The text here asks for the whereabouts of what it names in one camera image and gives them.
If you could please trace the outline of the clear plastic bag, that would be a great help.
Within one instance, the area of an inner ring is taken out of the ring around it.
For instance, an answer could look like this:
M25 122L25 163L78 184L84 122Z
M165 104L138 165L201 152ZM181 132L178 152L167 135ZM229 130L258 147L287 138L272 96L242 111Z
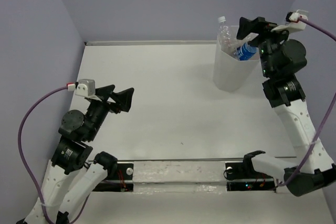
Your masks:
M224 47L230 46L231 45L231 33L230 33L230 27L227 25L227 22L226 22L226 17L221 16L217 20L219 24L218 33L217 33L219 44Z

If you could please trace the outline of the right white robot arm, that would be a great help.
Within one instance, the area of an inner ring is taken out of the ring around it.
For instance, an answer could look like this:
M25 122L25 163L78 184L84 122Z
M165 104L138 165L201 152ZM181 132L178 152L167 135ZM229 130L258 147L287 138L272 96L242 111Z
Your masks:
M263 76L265 97L281 119L296 157L295 164L269 156L264 151L254 151L244 156L238 174L254 178L265 174L300 197L335 182L335 161L320 141L320 127L314 127L306 103L306 95L296 78L296 73L307 65L304 45L289 35L303 31L309 24L306 15L289 12L285 25L266 21L263 17L253 20L241 17L237 39L249 34L256 37L249 41L257 47Z

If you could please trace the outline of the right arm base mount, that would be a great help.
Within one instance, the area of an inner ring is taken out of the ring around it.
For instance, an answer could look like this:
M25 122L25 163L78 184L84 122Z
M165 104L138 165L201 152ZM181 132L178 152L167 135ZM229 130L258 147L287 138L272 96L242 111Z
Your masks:
M263 173L248 175L243 171L242 162L225 163L223 176L226 179L228 192L234 191L274 191L275 180Z

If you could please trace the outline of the blue label water bottle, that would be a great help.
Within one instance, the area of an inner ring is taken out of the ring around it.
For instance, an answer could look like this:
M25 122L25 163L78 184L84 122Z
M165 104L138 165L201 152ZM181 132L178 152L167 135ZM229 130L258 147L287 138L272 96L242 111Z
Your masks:
M248 42L245 42L241 46L237 47L233 51L234 57L239 61L249 60L257 52L257 47L251 46Z

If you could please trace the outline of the clear bottle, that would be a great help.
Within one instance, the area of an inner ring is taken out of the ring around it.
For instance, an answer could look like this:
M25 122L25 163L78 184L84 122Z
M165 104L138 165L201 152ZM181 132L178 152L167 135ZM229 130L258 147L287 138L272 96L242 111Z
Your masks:
M228 55L233 55L237 48L237 39L233 36L224 36L221 41L221 50Z

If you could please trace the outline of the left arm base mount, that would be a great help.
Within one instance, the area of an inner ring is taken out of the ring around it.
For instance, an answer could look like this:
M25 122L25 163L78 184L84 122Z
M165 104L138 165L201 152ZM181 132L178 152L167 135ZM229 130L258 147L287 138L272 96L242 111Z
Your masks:
M115 172L109 174L93 191L109 193L133 192L133 173L133 163L118 163Z

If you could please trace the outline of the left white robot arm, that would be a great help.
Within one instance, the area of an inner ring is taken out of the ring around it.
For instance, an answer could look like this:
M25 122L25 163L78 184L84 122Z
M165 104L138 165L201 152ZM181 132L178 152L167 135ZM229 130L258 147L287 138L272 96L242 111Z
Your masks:
M24 115L17 133L17 146L25 170L37 190L38 199L30 213L19 223L74 223L78 220L91 192L118 170L118 160L107 152L98 153L86 173L72 184L93 148L88 145L98 134L109 113L129 112L134 88L115 92L115 86L96 88L93 80L81 79L50 91L37 100ZM89 102L85 113L70 110L64 114L59 127L60 141L48 165L43 183L30 169L22 147L22 131L28 116L40 103L61 91L73 92Z

